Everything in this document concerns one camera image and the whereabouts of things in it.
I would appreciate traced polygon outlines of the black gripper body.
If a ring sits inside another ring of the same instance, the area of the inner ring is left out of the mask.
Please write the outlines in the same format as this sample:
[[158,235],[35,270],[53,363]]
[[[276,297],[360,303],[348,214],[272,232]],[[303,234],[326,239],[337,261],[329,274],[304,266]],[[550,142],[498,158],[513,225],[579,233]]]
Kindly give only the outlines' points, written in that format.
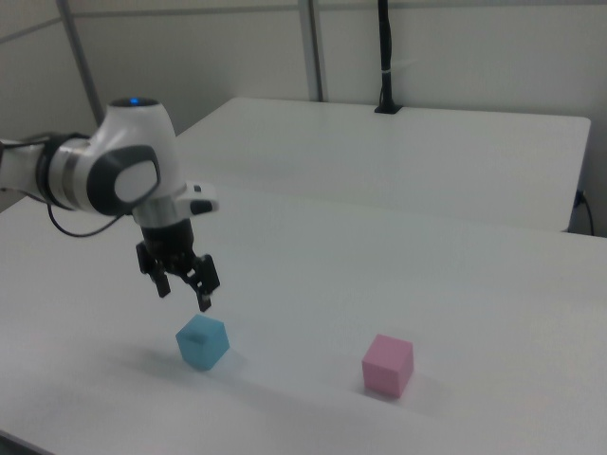
[[189,219],[167,227],[143,227],[138,244],[138,265],[143,274],[162,266],[174,275],[187,275],[193,269],[193,228]]

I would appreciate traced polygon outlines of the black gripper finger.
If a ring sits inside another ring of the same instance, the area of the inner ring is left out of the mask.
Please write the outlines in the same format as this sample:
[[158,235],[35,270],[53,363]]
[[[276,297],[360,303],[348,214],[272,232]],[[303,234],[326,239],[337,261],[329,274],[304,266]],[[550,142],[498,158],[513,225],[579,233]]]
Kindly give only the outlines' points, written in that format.
[[190,286],[196,295],[200,312],[206,312],[212,306],[212,293],[220,286],[219,276],[211,255],[191,255],[186,258],[181,279]]
[[165,298],[171,292],[171,287],[162,263],[150,254],[143,242],[137,244],[136,252],[140,272],[150,277],[156,286],[158,295],[162,299]]

